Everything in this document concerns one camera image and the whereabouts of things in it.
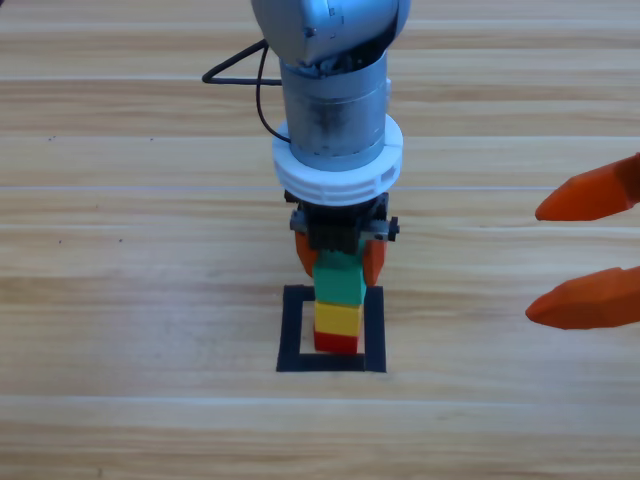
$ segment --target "white ring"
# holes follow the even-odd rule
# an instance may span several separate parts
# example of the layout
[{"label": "white ring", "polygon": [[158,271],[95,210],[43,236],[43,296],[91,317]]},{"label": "white ring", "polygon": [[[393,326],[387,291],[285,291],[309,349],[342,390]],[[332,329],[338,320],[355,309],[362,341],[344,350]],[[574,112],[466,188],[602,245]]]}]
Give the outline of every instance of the white ring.
[{"label": "white ring", "polygon": [[[278,129],[287,136],[287,122]],[[327,172],[308,167],[291,153],[289,144],[273,139],[273,160],[280,184],[293,196],[316,205],[357,205],[388,191],[402,170],[404,139],[398,124],[387,115],[385,146],[368,165],[345,172]]]}]

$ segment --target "wooden plank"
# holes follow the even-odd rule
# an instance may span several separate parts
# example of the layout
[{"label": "wooden plank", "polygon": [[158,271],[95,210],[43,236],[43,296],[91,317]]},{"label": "wooden plank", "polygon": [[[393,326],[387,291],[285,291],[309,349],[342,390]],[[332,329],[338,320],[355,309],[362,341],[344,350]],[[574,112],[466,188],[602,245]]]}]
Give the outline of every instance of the wooden plank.
[{"label": "wooden plank", "polygon": [[640,474],[637,406],[55,397],[0,398],[0,406],[6,478]]},{"label": "wooden plank", "polygon": [[376,380],[276,374],[282,286],[309,280],[275,193],[103,193],[99,209],[91,193],[29,195],[1,195],[0,220],[23,226],[1,227],[0,394],[547,405],[640,394],[637,326],[564,332],[524,316],[560,281],[636,265],[637,217],[544,226],[535,192],[394,195],[403,229],[381,280],[390,375]]},{"label": "wooden plank", "polygon": [[[391,114],[409,136],[635,136],[640,101],[439,101],[398,90]],[[251,136],[264,128],[250,90],[215,90],[197,81],[0,82],[3,135]],[[266,90],[279,125],[281,92]]]},{"label": "wooden plank", "polygon": [[[638,137],[407,137],[399,188],[551,188],[631,156]],[[0,188],[277,188],[260,137],[0,138]]]},{"label": "wooden plank", "polygon": [[[562,80],[564,86],[607,86],[613,82],[623,87],[625,78],[627,86],[633,86],[631,72],[638,68],[632,61],[633,51],[629,50],[640,47],[636,34],[639,26],[640,23],[620,27],[613,22],[570,27],[564,23],[505,26],[464,21],[453,25],[412,24],[393,46],[391,74],[403,80],[407,69],[408,73],[415,71],[423,81],[434,75],[441,79],[452,77],[454,85],[483,78],[509,84],[520,76],[521,82],[532,87],[536,82],[553,85]],[[12,25],[12,29],[0,28],[3,63],[11,67],[2,72],[0,79],[55,75],[198,76],[261,38],[255,23],[232,27],[221,24],[215,28],[179,24],[156,28],[126,24],[109,28],[66,24],[54,27],[55,24],[49,27],[53,31],[20,24]],[[242,62],[233,72],[255,76],[257,60]],[[270,59],[265,74],[277,73],[277,67],[277,61]]]},{"label": "wooden plank", "polygon": [[[226,0],[8,0],[3,11],[7,22],[247,22],[253,21],[248,2]],[[475,0],[413,2],[414,20],[544,20],[567,22],[635,20],[640,7],[635,0]]]}]

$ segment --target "green block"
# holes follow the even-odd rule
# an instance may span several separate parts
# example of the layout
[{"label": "green block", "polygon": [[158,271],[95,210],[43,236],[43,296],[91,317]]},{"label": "green block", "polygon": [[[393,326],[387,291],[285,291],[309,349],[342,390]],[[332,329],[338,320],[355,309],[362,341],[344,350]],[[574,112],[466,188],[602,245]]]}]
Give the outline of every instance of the green block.
[{"label": "green block", "polygon": [[358,306],[364,304],[367,285],[364,281],[362,255],[322,250],[313,266],[316,300],[322,303]]}]

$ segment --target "metal cylinder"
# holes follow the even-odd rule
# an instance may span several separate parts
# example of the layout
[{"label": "metal cylinder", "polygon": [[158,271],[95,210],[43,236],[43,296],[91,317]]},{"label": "metal cylinder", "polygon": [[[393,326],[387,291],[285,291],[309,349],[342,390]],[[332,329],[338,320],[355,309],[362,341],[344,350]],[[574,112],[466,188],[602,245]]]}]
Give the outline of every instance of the metal cylinder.
[{"label": "metal cylinder", "polygon": [[354,72],[317,78],[281,62],[291,152],[325,171],[352,170],[384,148],[387,54]]}]

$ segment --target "black cable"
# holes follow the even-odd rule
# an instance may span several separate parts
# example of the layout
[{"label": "black cable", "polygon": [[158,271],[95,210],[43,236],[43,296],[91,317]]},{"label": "black cable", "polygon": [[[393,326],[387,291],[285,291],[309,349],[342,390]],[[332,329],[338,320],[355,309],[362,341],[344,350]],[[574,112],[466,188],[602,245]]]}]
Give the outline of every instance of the black cable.
[{"label": "black cable", "polygon": [[[213,67],[207,73],[202,76],[202,81],[209,85],[249,85],[254,86],[258,85],[258,80],[253,78],[214,78],[218,74],[224,72],[226,69],[234,66],[236,63],[244,60],[247,57],[250,57],[254,53],[263,50],[265,47],[268,47],[269,44],[266,40],[260,40],[258,43],[251,45],[248,48],[245,48],[240,53],[235,54],[233,57],[225,60],[220,65]],[[282,80],[279,79],[263,79],[262,85],[270,86],[270,87],[279,87],[282,86]]]},{"label": "black cable", "polygon": [[258,69],[258,78],[256,82],[256,106],[258,108],[258,116],[260,117],[260,121],[264,125],[264,128],[276,138],[279,138],[283,142],[291,143],[291,139],[280,135],[273,128],[269,126],[267,120],[264,118],[264,114],[262,113],[262,102],[260,101],[260,86],[262,85],[262,73],[264,72],[264,64],[267,60],[267,53],[269,53],[269,44],[265,42],[264,50],[262,51],[262,60],[260,60],[260,68]]}]

